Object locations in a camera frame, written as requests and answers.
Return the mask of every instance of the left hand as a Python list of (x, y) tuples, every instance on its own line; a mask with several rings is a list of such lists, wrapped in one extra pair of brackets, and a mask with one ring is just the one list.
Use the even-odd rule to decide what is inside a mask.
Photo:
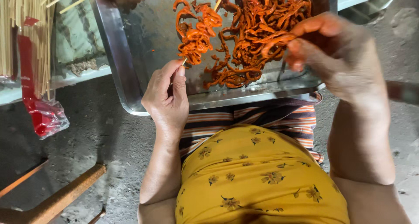
[[(180, 139), (189, 114), (185, 66), (181, 64), (182, 60), (172, 60), (154, 71), (141, 100), (154, 120), (157, 133), (170, 140)], [(173, 96), (168, 96), (170, 82)]]

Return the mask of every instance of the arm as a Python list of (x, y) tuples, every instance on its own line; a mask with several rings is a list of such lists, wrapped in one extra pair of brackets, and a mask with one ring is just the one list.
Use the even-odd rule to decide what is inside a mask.
[(181, 63), (170, 61), (155, 71), (141, 101), (155, 122), (156, 140), (139, 193), (140, 223), (175, 223), (175, 202), (181, 187), (179, 141), (189, 113)]
[(302, 21), (291, 32), (301, 37), (288, 44), (291, 69), (307, 63), (341, 99), (328, 155), (351, 222), (410, 223), (394, 192), (390, 110), (373, 39), (363, 27), (330, 13)]

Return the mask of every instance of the metal tray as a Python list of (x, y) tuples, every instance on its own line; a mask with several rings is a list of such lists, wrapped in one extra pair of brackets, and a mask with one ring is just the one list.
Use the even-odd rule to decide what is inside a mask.
[[(166, 62), (178, 58), (177, 46), (181, 43), (175, 29), (176, 12), (172, 10), (174, 0), (94, 0), (92, 7), (105, 46), (123, 108), (131, 114), (147, 115), (141, 105), (141, 98), (153, 71)], [(197, 0), (211, 2), (216, 0)], [(329, 0), (320, 0), (317, 13), (330, 10)], [(223, 27), (230, 26), (233, 14), (223, 17)], [(211, 38), (215, 48), (221, 46), (219, 38)], [(227, 41), (230, 50), (234, 41)], [(205, 109), (261, 100), (288, 97), (318, 91), (324, 87), (321, 80), (313, 75), (310, 68), (302, 73), (286, 70), (280, 74), (282, 61), (271, 61), (265, 65), (262, 77), (247, 87), (229, 89), (213, 86), (203, 89), (203, 81), (209, 81), (211, 74), (204, 73), (205, 66), (212, 67), (216, 50), (202, 55), (202, 63), (186, 70), (187, 94), (190, 109)]]

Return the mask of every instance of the hand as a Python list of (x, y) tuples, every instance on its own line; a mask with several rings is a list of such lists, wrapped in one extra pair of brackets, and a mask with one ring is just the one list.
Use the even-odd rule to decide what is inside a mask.
[(302, 71), (306, 63), (334, 95), (351, 104), (386, 100), (375, 43), (364, 27), (326, 12), (301, 21), (291, 33), (300, 37), (287, 46), (291, 70)]
[[(189, 102), (185, 81), (182, 61), (169, 61), (162, 69), (154, 71), (141, 100), (154, 120), (157, 133), (170, 140), (180, 139), (188, 119)], [(173, 82), (173, 96), (168, 95), (170, 82)]]

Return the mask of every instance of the concrete floor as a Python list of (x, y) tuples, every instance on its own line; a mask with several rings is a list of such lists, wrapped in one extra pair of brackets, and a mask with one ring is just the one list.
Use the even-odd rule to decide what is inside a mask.
[[(377, 39), (388, 80), (419, 80), (418, 10), (416, 0), (395, 0), (381, 20), (367, 25)], [(400, 11), (409, 15), (392, 24)], [(338, 99), (327, 90), (322, 94), (324, 101), (316, 106), (315, 149), (325, 154), (323, 168), (327, 171), (326, 143)], [(42, 157), (50, 159), (45, 168), (0, 199), (0, 207), (31, 209), (100, 161), (108, 164), (108, 172), (67, 207), (56, 223), (87, 223), (102, 205), (106, 215), (98, 223), (136, 223), (139, 188), (154, 143), (153, 121), (124, 111), (111, 76), (59, 89), (57, 95), (70, 127), (44, 141), (34, 134), (22, 103), (0, 107), (0, 189)], [(396, 185), (412, 222), (419, 223), (419, 108), (390, 104)]]

